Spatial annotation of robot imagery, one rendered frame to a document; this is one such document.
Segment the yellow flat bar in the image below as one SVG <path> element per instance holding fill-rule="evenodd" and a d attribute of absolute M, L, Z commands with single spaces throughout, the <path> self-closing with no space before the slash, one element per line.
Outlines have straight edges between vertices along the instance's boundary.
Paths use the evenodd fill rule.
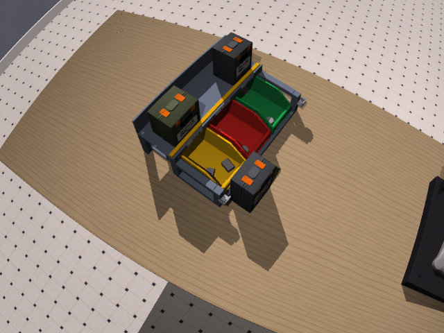
<path fill-rule="evenodd" d="M 169 156 L 173 156 L 182 148 L 189 138 L 205 123 L 205 121 L 216 111 L 216 109 L 251 75 L 260 64 L 257 62 L 217 103 L 216 105 L 191 129 L 184 139 L 171 151 Z"/>

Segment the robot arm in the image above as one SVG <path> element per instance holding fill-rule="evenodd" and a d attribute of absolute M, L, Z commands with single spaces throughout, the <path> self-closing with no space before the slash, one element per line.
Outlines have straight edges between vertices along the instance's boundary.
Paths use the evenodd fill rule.
<path fill-rule="evenodd" d="M 437 257 L 432 262 L 432 268 L 444 275 L 444 242 Z"/>

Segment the red bin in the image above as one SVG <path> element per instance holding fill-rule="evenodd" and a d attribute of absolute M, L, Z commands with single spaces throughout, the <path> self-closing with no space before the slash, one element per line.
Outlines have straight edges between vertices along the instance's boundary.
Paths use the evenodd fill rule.
<path fill-rule="evenodd" d="M 207 127 L 231 142 L 246 160 L 253 151 L 259 153 L 267 142 L 269 133 L 268 126 L 258 114 L 234 99 L 215 116 Z M 249 148 L 248 154 L 242 146 Z"/>

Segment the yellow open bin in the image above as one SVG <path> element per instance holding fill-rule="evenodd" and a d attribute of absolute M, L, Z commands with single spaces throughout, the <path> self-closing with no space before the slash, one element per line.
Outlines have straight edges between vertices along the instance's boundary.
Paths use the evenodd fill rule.
<path fill-rule="evenodd" d="M 230 188 L 230 179 L 245 162 L 243 155 L 232 143 L 208 127 L 195 138 L 180 158 L 225 189 L 224 192 Z M 227 158 L 234 165 L 229 173 L 221 165 Z M 215 169 L 213 178 L 206 172 L 207 167 Z"/>

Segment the green open bin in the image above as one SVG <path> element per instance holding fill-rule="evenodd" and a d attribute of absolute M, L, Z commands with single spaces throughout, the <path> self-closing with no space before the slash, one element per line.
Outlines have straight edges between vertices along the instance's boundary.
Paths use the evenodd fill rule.
<path fill-rule="evenodd" d="M 257 113 L 272 135 L 288 116 L 290 102 L 277 87 L 258 76 L 254 76 L 245 86 L 249 92 L 242 94 L 240 90 L 233 99 Z M 267 117 L 273 117 L 272 125 Z"/>

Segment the dark grey bin shelf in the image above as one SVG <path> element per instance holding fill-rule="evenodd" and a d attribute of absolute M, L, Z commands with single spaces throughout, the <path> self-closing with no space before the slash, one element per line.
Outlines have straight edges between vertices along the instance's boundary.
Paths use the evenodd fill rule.
<path fill-rule="evenodd" d="M 306 102 L 306 98 L 301 96 L 300 92 L 262 71 L 261 64 L 251 75 L 249 75 L 249 77 L 247 77 L 247 79 L 245 79 L 242 84 L 240 84 L 240 86 L 238 86 L 235 91 L 233 91 L 233 93 L 216 109 L 216 111 L 205 121 L 205 123 L 189 138 L 189 140 L 173 156 L 173 158 L 171 158 L 169 153 L 175 147 L 153 132 L 147 111 L 171 87 L 175 85 L 198 99 L 201 120 L 204 115 L 207 114 L 212 107 L 233 87 L 233 85 L 213 75 L 212 47 L 221 41 L 225 36 L 226 35 L 224 35 L 220 40 L 218 40 L 208 50 L 194 60 L 132 120 L 144 152 L 149 154 L 152 150 L 154 150 L 166 160 L 170 161 L 173 174 L 178 176 L 181 180 L 186 182 L 189 186 L 194 188 L 219 207 L 226 205 L 230 200 L 230 188 L 224 193 L 224 189 L 222 187 L 217 185 L 208 177 L 204 176 L 191 165 L 187 164 L 180 158 L 180 155 L 254 76 L 258 76 L 291 96 L 290 104 L 292 106 L 291 111 L 289 111 L 288 116 L 281 123 L 279 128 L 272 135 L 270 134 L 271 136 L 268 137 L 267 142 L 259 151 L 259 155 L 262 156 L 265 150 L 270 146 L 272 141 L 277 137 L 280 131 L 296 112 L 298 106 L 302 107 Z"/>

